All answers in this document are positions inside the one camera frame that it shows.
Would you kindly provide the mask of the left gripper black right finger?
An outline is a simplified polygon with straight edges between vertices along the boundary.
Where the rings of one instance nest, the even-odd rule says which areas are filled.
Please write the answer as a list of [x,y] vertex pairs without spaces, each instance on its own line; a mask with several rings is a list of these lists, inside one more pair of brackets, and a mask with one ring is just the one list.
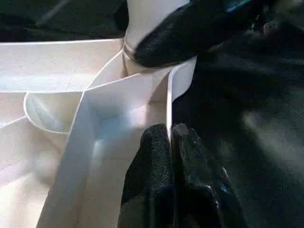
[[224,168],[186,124],[172,128],[177,218],[180,228],[245,228]]

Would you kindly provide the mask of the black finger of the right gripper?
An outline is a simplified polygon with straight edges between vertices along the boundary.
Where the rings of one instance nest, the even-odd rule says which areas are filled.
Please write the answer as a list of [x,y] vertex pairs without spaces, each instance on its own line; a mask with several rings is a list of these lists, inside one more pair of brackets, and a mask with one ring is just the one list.
[[226,0],[193,0],[170,13],[140,41],[134,60],[145,67],[186,61],[236,33],[237,12]]

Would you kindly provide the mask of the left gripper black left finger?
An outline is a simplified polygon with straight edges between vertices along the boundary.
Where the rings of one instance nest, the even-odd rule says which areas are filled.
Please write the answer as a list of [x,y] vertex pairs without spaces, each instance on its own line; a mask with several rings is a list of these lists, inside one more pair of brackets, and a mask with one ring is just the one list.
[[147,128],[124,180],[119,228],[172,228],[175,187],[165,124]]

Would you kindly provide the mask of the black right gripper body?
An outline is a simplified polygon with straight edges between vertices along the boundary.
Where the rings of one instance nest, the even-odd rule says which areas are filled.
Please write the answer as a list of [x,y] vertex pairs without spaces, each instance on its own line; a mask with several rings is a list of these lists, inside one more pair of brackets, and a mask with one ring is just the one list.
[[226,0],[225,34],[233,36],[265,19],[265,14],[272,10],[278,0]]

